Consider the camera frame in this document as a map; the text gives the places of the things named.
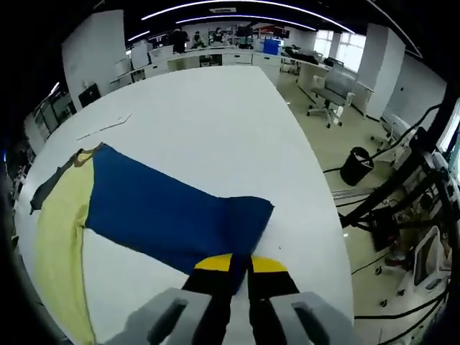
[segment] trash can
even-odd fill
[[[340,176],[347,185],[357,185],[372,169],[374,169],[374,162],[368,151],[362,147],[354,147],[340,169]]]

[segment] office chair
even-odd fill
[[[326,74],[325,78],[315,75],[313,77],[312,92],[316,97],[324,98],[324,106],[313,108],[310,105],[307,111],[307,116],[313,114],[326,114],[328,119],[327,128],[331,128],[333,119],[337,119],[339,126],[342,123],[339,121],[344,108],[351,105],[354,93],[352,92],[356,85],[357,74],[347,70],[343,65],[334,64],[332,69]]]

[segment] yellow sleeve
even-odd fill
[[[92,158],[70,167],[43,203],[34,280],[57,322],[81,344],[96,342],[83,284],[83,229],[94,184]]]

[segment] laboratory room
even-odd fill
[[[459,340],[454,5],[186,1],[16,5],[0,337]]]

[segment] white table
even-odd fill
[[[125,124],[76,141],[127,114]],[[282,262],[300,291],[316,292],[353,320],[350,265],[326,179],[295,117],[256,67],[149,78],[100,98],[57,129],[29,171],[16,213],[32,282],[39,212],[29,215],[29,200],[58,165],[99,142],[212,195],[271,201],[275,209],[255,254]],[[99,343],[121,332],[130,313],[187,278],[91,230],[83,240],[83,271]],[[232,300],[225,344],[253,344],[246,297],[243,285]]]

